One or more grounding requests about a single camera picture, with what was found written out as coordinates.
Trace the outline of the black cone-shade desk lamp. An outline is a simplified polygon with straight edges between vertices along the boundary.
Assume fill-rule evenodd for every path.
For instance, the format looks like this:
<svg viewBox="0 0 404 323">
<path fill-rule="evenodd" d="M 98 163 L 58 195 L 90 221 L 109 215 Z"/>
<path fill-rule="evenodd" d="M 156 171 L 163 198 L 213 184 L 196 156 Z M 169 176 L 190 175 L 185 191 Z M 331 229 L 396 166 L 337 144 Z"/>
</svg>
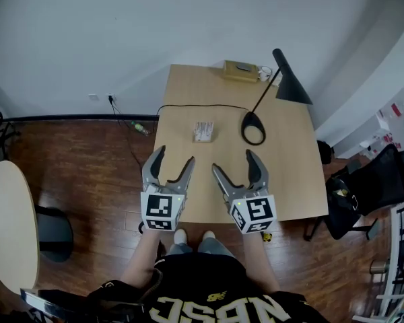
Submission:
<svg viewBox="0 0 404 323">
<path fill-rule="evenodd" d="M 280 81 L 276 98 L 280 100 L 285 100 L 289 102 L 295 102 L 305 105 L 313 105 L 312 100 L 307 94 L 306 90 L 292 71 L 288 60 L 285 58 L 284 53 L 281 49 L 275 48 L 272 51 L 275 62 L 277 63 L 278 69 L 269 82 L 268 86 L 265 88 L 265 91 L 262 93 L 261 97 L 258 99 L 257 103 L 253 107 L 252 110 L 247 112 L 242 119 L 240 132 L 244 141 L 253 146 L 261 145 L 265 142 L 266 139 L 266 131 L 261 119 L 255 114 L 255 110 L 259 107 L 259 104 L 262 102 L 263 98 L 267 94 L 270 87 L 273 85 L 273 82 L 277 78 L 277 76 L 281 73 L 282 79 Z M 255 143 L 250 141 L 246 136 L 246 129 L 248 127 L 255 127 L 261 133 L 262 139 Z"/>
</svg>

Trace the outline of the person's grey trousers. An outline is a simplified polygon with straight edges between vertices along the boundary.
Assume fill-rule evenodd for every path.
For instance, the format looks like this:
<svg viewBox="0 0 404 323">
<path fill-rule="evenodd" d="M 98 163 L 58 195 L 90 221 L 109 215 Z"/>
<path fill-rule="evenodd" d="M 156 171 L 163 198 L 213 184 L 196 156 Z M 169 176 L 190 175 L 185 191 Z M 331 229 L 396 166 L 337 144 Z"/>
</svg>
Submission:
<svg viewBox="0 0 404 323">
<path fill-rule="evenodd" d="M 199 253 L 206 253 L 212 255 L 222 255 L 222 256 L 230 256 L 235 258 L 233 253 L 229 251 L 220 241 L 215 238 L 207 238 L 203 240 L 199 246 L 197 251 Z M 193 252 L 193 249 L 186 243 L 179 243 L 173 244 L 169 251 L 166 253 L 167 256 L 169 255 L 176 255 L 176 254 L 186 254 Z"/>
</svg>

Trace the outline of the black round table base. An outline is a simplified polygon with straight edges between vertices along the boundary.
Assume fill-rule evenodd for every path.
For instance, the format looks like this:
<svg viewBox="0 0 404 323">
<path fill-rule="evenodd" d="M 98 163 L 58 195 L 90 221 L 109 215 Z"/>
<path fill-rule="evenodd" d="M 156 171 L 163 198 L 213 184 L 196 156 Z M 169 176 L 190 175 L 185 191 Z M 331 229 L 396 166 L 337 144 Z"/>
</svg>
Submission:
<svg viewBox="0 0 404 323">
<path fill-rule="evenodd" d="M 65 262 L 73 251 L 73 230 L 67 215 L 54 207 L 35 205 L 39 248 L 53 262 Z"/>
</svg>

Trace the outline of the light wooden table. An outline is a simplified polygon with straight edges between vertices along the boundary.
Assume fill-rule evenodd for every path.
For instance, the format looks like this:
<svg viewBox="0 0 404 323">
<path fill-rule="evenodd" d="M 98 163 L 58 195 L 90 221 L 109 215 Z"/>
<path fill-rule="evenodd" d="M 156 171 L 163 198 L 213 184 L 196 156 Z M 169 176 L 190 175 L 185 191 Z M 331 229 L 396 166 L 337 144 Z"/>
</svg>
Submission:
<svg viewBox="0 0 404 323">
<path fill-rule="evenodd" d="M 222 70 L 172 65 L 156 133 L 156 147 L 166 146 L 160 168 L 162 182 L 178 177 L 191 157 L 195 167 L 180 217 L 188 223 L 231 223 L 212 164 L 236 185 L 248 184 L 246 150 L 255 152 L 269 173 L 279 221 L 325 215 L 327 198 L 314 128 L 305 105 L 276 98 L 271 86 L 255 114 L 266 131 L 265 142 L 247 144 L 240 127 L 268 85 L 224 79 Z M 210 143 L 193 141 L 195 123 L 212 121 Z M 246 129 L 252 142 L 262 139 L 255 127 Z"/>
</svg>

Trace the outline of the person's black printed shirt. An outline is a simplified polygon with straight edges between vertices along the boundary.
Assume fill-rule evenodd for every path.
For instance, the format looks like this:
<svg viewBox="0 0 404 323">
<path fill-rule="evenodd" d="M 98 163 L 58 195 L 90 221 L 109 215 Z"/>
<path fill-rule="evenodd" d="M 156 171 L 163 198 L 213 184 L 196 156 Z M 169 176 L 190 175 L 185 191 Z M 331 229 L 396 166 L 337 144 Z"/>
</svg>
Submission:
<svg viewBox="0 0 404 323">
<path fill-rule="evenodd" d="M 144 323 L 329 323 L 303 295 L 265 293 L 231 256 L 187 253 L 156 263 L 152 291 L 112 280 L 90 300 L 138 303 Z"/>
</svg>

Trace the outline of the black mesh office chair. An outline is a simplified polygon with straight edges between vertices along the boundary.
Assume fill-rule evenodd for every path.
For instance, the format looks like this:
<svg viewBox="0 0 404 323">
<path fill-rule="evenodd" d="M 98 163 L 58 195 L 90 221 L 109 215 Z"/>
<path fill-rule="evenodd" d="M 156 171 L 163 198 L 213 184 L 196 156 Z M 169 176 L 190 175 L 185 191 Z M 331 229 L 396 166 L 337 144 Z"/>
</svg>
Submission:
<svg viewBox="0 0 404 323">
<path fill-rule="evenodd" d="M 360 227 L 355 224 L 373 211 L 404 202 L 404 150 L 390 143 L 365 166 L 355 161 L 334 173 L 325 188 L 328 214 L 317 217 L 304 240 L 311 241 L 321 223 L 334 240 L 350 231 L 362 231 L 371 240 L 378 232 L 378 221 Z"/>
</svg>

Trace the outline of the steel trash can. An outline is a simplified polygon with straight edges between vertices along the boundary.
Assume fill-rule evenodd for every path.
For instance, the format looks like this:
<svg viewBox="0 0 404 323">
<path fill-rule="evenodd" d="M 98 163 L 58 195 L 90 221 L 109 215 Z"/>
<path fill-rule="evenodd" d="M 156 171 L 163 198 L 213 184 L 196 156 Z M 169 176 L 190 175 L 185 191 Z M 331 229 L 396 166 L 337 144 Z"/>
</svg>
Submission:
<svg viewBox="0 0 404 323">
<path fill-rule="evenodd" d="M 389 271 L 389 260 L 373 260 L 370 264 L 369 272 L 371 275 L 382 275 Z"/>
</svg>

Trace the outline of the round beige table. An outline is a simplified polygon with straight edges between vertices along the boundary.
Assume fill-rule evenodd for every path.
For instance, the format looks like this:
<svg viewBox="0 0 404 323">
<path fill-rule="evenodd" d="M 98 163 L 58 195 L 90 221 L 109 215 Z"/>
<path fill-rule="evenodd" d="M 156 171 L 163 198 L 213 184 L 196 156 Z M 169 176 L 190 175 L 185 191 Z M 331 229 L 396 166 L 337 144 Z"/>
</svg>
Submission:
<svg viewBox="0 0 404 323">
<path fill-rule="evenodd" d="M 33 289 L 38 279 L 40 249 L 37 218 L 22 171 L 0 161 L 0 281 L 12 292 Z"/>
</svg>

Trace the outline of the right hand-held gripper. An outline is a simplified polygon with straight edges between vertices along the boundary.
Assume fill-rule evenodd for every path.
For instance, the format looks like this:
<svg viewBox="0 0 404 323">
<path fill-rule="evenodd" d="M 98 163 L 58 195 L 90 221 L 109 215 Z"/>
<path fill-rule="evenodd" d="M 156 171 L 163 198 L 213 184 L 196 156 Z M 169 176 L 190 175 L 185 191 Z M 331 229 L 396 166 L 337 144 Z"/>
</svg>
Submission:
<svg viewBox="0 0 404 323">
<path fill-rule="evenodd" d="M 246 150 L 246 160 L 248 188 L 233 184 L 217 164 L 212 164 L 211 169 L 225 195 L 228 214 L 241 234 L 253 234 L 268 230 L 269 226 L 277 220 L 277 213 L 274 196 L 268 191 L 269 173 L 264 163 L 255 152 L 249 149 Z"/>
</svg>

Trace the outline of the person's left forearm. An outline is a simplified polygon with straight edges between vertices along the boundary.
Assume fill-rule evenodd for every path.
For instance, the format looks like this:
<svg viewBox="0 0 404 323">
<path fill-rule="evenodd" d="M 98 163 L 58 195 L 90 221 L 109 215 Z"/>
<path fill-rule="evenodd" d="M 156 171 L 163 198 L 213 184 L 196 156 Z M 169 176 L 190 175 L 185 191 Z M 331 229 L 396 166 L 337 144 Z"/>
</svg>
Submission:
<svg viewBox="0 0 404 323">
<path fill-rule="evenodd" d="M 136 289 L 146 290 L 154 275 L 161 231 L 146 230 L 120 280 Z"/>
</svg>

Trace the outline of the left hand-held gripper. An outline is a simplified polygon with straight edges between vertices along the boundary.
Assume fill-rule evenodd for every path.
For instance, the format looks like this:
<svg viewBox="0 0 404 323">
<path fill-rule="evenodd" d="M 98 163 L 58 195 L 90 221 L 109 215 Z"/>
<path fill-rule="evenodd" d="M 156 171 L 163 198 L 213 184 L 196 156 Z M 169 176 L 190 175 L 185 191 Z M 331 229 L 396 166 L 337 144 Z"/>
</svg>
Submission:
<svg viewBox="0 0 404 323">
<path fill-rule="evenodd" d="M 165 150 L 165 145 L 157 148 L 142 167 L 141 216 L 146 229 L 174 231 L 184 211 L 195 158 L 187 160 L 177 179 L 161 185 L 158 176 Z"/>
</svg>

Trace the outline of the person's right forearm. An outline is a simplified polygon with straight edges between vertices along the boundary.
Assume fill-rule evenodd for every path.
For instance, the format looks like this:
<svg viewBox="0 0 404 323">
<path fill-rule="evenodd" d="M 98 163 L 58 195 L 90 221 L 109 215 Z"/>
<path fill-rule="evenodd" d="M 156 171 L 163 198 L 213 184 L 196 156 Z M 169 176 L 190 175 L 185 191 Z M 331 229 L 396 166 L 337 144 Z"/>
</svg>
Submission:
<svg viewBox="0 0 404 323">
<path fill-rule="evenodd" d="M 269 263 L 261 234 L 244 234 L 243 248 L 247 277 L 266 294 L 279 291 L 279 283 Z"/>
</svg>

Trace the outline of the wooden tissue box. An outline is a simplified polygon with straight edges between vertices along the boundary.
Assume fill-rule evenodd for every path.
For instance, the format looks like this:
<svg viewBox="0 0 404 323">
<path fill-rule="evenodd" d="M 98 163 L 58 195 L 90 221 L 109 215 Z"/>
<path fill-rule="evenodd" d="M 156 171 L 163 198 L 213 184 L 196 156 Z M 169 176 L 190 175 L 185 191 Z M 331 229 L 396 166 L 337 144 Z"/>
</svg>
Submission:
<svg viewBox="0 0 404 323">
<path fill-rule="evenodd" d="M 259 68 L 250 63 L 225 60 L 223 77 L 233 81 L 256 83 L 259 79 Z"/>
</svg>

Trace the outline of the clear plastic bottle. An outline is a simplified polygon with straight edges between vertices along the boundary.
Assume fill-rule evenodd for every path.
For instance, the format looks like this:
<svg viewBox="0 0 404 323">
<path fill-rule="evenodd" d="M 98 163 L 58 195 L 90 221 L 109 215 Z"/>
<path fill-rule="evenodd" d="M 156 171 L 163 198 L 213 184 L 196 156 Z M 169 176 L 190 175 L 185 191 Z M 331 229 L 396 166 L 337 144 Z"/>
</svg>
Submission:
<svg viewBox="0 0 404 323">
<path fill-rule="evenodd" d="M 134 120 L 131 121 L 131 125 L 133 126 L 133 128 L 138 132 L 141 133 L 142 135 L 145 136 L 150 136 L 151 135 L 151 131 L 149 131 L 148 129 L 146 129 L 142 124 L 135 122 Z"/>
</svg>

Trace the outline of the black worn harness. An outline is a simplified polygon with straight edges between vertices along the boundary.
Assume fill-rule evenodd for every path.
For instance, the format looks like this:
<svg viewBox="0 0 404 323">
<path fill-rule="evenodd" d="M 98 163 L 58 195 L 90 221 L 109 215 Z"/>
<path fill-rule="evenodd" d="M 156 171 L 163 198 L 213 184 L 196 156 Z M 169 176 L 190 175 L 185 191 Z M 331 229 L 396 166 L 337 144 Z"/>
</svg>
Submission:
<svg viewBox="0 0 404 323">
<path fill-rule="evenodd" d="M 140 303 L 89 299 L 60 290 L 21 289 L 21 299 L 43 314 L 67 323 L 138 323 Z"/>
</svg>

